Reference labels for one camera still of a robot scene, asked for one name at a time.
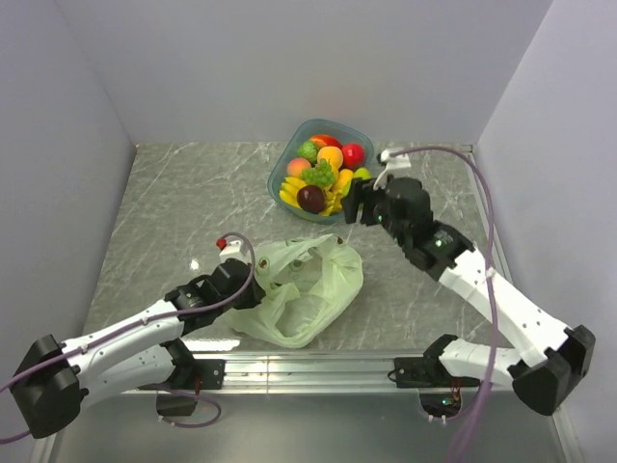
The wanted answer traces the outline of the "yellow banana bunch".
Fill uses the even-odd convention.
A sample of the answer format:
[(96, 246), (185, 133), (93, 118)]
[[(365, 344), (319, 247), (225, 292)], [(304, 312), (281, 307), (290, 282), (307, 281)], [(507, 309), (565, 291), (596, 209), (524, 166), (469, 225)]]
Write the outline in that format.
[[(301, 209), (296, 201), (298, 191), (307, 186), (301, 179), (297, 177), (287, 177), (280, 188), (280, 199), (293, 207)], [(342, 194), (332, 192), (329, 189), (322, 189), (326, 198), (326, 208), (319, 214), (321, 216), (332, 216), (342, 211)]]

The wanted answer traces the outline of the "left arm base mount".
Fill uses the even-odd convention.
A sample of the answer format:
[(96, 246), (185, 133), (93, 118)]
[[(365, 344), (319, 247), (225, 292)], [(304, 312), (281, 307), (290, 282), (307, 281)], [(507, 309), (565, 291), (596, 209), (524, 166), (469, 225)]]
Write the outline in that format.
[[(197, 360), (192, 367), (174, 372), (165, 383), (145, 385), (139, 391), (156, 394), (156, 413), (161, 421), (182, 428), (206, 427), (221, 418), (222, 407), (204, 393), (222, 389), (225, 368), (222, 359)], [(205, 412), (208, 419), (201, 423), (181, 421), (193, 418), (197, 412)]]

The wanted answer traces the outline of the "pale green plastic bag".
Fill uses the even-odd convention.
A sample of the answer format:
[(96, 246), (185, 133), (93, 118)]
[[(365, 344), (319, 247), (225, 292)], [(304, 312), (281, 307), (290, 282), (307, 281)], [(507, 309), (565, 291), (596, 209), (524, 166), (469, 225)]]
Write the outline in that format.
[(343, 314), (363, 285), (360, 254), (331, 233), (262, 244), (255, 257), (255, 279), (265, 296), (253, 309), (227, 312), (224, 322), (279, 347), (308, 345)]

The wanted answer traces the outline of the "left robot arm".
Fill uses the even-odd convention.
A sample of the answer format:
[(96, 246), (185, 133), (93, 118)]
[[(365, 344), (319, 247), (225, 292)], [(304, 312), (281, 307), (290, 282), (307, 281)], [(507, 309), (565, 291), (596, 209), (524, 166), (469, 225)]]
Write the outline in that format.
[(230, 309), (252, 309), (265, 292), (252, 264), (227, 259), (168, 292), (127, 319), (89, 335), (35, 341), (7, 386), (36, 439), (72, 423), (110, 396), (160, 385), (194, 389), (206, 374), (182, 337), (211, 325)]

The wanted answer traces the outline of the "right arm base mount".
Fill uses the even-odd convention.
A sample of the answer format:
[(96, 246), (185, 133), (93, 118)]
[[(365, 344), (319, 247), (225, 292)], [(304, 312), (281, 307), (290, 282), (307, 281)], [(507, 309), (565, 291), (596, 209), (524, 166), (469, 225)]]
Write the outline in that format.
[(397, 389), (419, 390), (422, 411), (429, 420), (442, 422), (462, 417), (470, 410), (471, 402), (463, 409), (462, 388), (478, 387), (480, 381), (466, 376), (452, 376), (439, 362), (439, 356), (453, 342), (454, 335), (442, 335), (421, 357), (396, 357), (393, 369), (387, 374)]

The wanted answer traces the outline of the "dark red fruit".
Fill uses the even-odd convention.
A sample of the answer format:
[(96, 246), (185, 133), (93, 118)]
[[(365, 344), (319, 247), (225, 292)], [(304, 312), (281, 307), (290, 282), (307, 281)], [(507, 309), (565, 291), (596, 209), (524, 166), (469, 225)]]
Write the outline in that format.
[(302, 187), (296, 196), (299, 207), (313, 214), (319, 214), (326, 208), (324, 191), (316, 185)]

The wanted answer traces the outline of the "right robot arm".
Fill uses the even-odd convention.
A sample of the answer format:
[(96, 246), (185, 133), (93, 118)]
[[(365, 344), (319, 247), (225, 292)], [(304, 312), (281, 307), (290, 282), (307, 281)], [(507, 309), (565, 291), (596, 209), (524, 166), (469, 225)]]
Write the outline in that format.
[(596, 343), (583, 325), (571, 328), (537, 307), (487, 265), (462, 233), (435, 219), (430, 196), (419, 180), (391, 177), (383, 187), (355, 179), (343, 199), (346, 222), (381, 226), (407, 261), (452, 290), (492, 323), (510, 343), (492, 349), (443, 335), (423, 353), (422, 363), (394, 362), (400, 388), (472, 386), (489, 376), (510, 386), (528, 408), (552, 415), (586, 376)]

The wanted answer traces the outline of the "pink orange peach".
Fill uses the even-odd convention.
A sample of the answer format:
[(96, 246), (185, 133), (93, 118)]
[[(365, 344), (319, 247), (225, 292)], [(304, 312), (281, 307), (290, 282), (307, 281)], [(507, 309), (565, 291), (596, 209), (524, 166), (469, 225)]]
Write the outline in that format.
[(289, 177), (300, 177), (304, 170), (310, 169), (312, 164), (303, 157), (297, 157), (288, 162), (286, 172)]

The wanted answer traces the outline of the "orange round fruit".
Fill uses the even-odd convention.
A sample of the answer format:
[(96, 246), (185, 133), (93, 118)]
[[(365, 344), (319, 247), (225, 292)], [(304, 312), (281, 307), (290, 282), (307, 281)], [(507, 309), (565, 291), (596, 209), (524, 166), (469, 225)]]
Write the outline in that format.
[(317, 161), (327, 161), (334, 169), (339, 170), (343, 165), (342, 150), (336, 146), (327, 146), (319, 150)]

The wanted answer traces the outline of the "green grape bunch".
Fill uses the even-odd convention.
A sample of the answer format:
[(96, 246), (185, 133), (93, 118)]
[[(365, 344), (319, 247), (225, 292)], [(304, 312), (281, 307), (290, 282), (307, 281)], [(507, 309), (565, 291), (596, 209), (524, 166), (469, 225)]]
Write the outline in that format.
[(304, 170), (300, 179), (306, 185), (316, 185), (319, 188), (327, 189), (337, 180), (337, 170), (325, 160), (317, 162), (314, 167)]

